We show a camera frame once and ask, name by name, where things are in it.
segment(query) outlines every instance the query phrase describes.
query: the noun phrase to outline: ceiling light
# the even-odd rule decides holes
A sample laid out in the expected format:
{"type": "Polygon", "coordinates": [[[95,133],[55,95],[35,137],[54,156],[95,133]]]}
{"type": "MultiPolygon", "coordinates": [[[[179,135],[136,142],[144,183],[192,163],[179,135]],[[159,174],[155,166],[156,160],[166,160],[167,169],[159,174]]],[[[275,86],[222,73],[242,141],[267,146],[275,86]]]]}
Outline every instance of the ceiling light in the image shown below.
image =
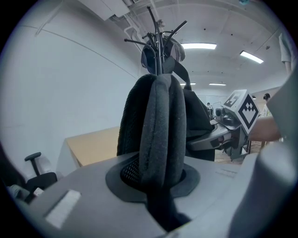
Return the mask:
{"type": "Polygon", "coordinates": [[[208,44],[208,43],[193,43],[193,44],[182,44],[184,49],[210,49],[214,50],[216,48],[216,44],[208,44]]]}
{"type": "MultiPolygon", "coordinates": [[[[185,86],[186,84],[180,84],[181,86],[185,86]]],[[[196,83],[190,83],[190,85],[196,85],[196,83]]]]}
{"type": "Polygon", "coordinates": [[[247,58],[249,58],[249,59],[251,59],[251,60],[253,60],[253,61],[255,61],[255,62],[258,62],[259,64],[262,64],[262,63],[264,62],[263,60],[259,59],[258,57],[254,56],[254,55],[252,55],[252,54],[248,54],[248,53],[245,52],[245,51],[242,51],[242,52],[240,53],[240,55],[242,55],[242,56],[244,56],[244,57],[247,57],[247,58]]]}
{"type": "Polygon", "coordinates": [[[214,84],[214,83],[210,83],[209,85],[226,86],[226,84],[214,84]]]}

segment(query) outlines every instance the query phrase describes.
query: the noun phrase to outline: white label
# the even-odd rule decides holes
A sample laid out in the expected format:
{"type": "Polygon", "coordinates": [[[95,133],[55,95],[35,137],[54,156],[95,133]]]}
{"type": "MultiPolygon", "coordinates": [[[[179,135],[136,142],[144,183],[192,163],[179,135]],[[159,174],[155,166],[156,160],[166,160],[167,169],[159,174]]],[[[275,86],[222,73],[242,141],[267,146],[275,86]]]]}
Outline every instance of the white label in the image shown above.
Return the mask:
{"type": "Polygon", "coordinates": [[[40,188],[37,188],[34,192],[33,192],[33,194],[35,195],[35,196],[40,196],[42,193],[43,193],[44,191],[42,190],[42,189],[40,189],[40,188]]]}
{"type": "Polygon", "coordinates": [[[69,217],[74,206],[80,199],[81,194],[74,190],[69,190],[67,194],[58,202],[58,204],[46,216],[46,221],[54,227],[61,229],[63,223],[69,217]]]}

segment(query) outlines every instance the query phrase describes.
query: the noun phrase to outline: desk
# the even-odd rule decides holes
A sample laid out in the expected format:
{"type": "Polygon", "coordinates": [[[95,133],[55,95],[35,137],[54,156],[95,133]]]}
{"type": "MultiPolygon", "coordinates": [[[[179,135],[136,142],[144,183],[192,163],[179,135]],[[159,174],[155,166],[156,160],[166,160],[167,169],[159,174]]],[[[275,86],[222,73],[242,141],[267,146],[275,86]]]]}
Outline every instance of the desk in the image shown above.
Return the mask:
{"type": "Polygon", "coordinates": [[[79,166],[86,166],[106,159],[114,158],[117,154],[117,144],[120,127],[78,135],[66,139],[74,159],[79,166]]]}

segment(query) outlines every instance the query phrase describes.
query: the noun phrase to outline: person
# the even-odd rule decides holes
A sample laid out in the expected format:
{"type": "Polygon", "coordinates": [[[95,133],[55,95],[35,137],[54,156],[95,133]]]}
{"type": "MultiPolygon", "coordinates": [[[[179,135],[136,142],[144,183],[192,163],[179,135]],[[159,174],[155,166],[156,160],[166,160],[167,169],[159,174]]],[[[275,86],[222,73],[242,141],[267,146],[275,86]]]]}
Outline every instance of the person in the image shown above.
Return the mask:
{"type": "MultiPolygon", "coordinates": [[[[287,32],[280,34],[279,46],[281,61],[285,65],[287,74],[291,75],[297,64],[298,52],[287,32]]],[[[249,134],[249,140],[254,141],[276,141],[279,139],[281,139],[281,135],[272,115],[259,117],[249,134]]]]}
{"type": "MultiPolygon", "coordinates": [[[[263,98],[266,102],[268,102],[268,100],[270,99],[270,94],[265,93],[263,98]]],[[[267,105],[265,104],[264,107],[263,107],[262,113],[261,113],[261,117],[268,117],[268,116],[271,116],[271,112],[269,111],[267,105]]],[[[263,148],[268,143],[269,143],[268,141],[262,141],[261,148],[263,148]]]]}
{"type": "Polygon", "coordinates": [[[207,102],[207,107],[211,110],[212,106],[210,105],[210,102],[207,102]]]}
{"type": "Polygon", "coordinates": [[[213,106],[210,105],[210,102],[207,102],[207,109],[210,112],[209,119],[212,120],[213,119],[213,106]]]}
{"type": "MultiPolygon", "coordinates": [[[[270,94],[265,93],[263,98],[266,102],[268,102],[268,100],[270,99],[270,94]]],[[[261,117],[268,117],[270,115],[271,115],[271,112],[269,111],[267,105],[265,104],[264,107],[263,107],[262,113],[261,113],[261,117]]]]}

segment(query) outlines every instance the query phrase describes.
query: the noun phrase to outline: floor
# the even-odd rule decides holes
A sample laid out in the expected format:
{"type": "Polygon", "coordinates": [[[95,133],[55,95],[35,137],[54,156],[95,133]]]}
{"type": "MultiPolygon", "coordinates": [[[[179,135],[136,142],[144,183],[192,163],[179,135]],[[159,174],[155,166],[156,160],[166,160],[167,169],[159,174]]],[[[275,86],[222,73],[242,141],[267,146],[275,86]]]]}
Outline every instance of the floor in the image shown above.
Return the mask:
{"type": "MultiPolygon", "coordinates": [[[[251,143],[251,153],[258,153],[261,149],[261,142],[252,141],[251,143]]],[[[243,163],[243,158],[234,159],[231,161],[230,157],[223,151],[215,150],[215,162],[222,164],[236,164],[241,165],[243,163]]]]}

